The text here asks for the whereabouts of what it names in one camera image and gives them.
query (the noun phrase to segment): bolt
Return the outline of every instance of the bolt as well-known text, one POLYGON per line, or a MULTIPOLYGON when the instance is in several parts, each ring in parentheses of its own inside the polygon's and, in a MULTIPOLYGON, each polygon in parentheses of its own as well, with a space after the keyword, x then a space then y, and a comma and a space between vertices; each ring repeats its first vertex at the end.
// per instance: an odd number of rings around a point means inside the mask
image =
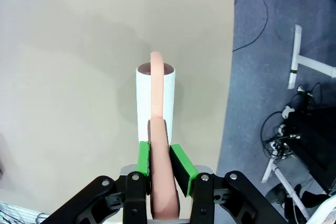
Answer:
POLYGON ((108 186, 110 184, 108 179, 104 179, 103 182, 101 183, 103 186, 108 186))
POLYGON ((138 174, 134 174, 134 175, 132 176, 132 180, 138 180, 138 179, 139 179, 138 174))
POLYGON ((231 173, 231 174, 230 174, 230 178, 233 179, 233 180, 235 180, 235 179, 237 179, 237 175, 234 174, 234 173, 231 173))
POLYGON ((202 179, 203 181, 208 181, 208 180, 209 180, 209 177, 208 177, 208 175, 203 174, 203 175, 201 176, 201 179, 202 179))

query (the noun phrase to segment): gray carpet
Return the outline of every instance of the gray carpet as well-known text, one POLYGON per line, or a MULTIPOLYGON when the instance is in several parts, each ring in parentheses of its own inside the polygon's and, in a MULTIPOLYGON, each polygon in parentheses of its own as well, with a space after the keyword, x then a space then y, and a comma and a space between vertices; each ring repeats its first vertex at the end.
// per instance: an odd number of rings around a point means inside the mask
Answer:
MULTIPOLYGON (((272 175, 261 184, 268 159, 263 155, 259 131, 264 119, 282 110, 296 93, 287 90, 291 63, 294 25, 302 26, 301 54, 336 66, 336 0, 265 0, 268 24, 261 37, 252 45, 234 52, 225 129, 217 174, 230 170, 243 172, 265 194, 279 180, 272 175)), ((234 48, 253 40, 266 18, 262 0, 236 0, 234 48)), ((317 71, 299 67, 297 85, 312 88, 323 85, 323 101, 336 105, 336 79, 317 71)), ((277 125, 280 116, 270 125, 277 125)), ((266 129, 271 137, 272 129, 266 129)), ((309 179, 308 171, 299 160, 288 158, 279 163, 293 186, 309 179)), ((320 193, 312 180, 305 189, 320 193)), ((216 208, 216 223, 234 223, 216 208)))

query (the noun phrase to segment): beige table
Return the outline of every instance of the beige table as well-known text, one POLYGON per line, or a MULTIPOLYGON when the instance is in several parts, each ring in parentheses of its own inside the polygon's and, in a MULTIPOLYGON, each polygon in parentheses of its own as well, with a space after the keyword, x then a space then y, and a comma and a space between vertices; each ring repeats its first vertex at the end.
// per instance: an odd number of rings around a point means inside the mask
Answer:
MULTIPOLYGON (((176 69, 172 143, 216 171, 233 0, 0 0, 0 200, 53 212, 138 155, 135 69, 176 69)), ((190 207, 182 200, 181 217, 190 207)))

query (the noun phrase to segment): pink elongated object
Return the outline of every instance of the pink elongated object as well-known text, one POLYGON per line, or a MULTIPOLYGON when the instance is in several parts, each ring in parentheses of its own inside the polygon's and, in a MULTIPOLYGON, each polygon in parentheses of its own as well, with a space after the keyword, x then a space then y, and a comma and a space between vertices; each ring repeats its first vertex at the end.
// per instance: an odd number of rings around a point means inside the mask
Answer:
POLYGON ((159 52, 151 53, 151 210, 153 219, 179 218, 179 197, 176 191, 169 145, 163 120, 163 58, 159 52))

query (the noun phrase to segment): paper roll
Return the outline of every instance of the paper roll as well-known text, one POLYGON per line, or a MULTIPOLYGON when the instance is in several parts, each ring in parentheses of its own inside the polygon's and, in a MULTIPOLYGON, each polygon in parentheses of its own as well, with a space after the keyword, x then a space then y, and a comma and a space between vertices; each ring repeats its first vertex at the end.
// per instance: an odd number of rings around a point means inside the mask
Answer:
MULTIPOLYGON (((140 141, 148 141, 148 120, 151 118, 151 76, 149 71, 139 71, 143 65, 136 69, 136 107, 138 112, 138 138, 140 141)), ((172 140, 173 109, 175 91, 175 69, 165 64, 164 87, 163 87, 163 119, 167 124, 168 143, 172 140)))

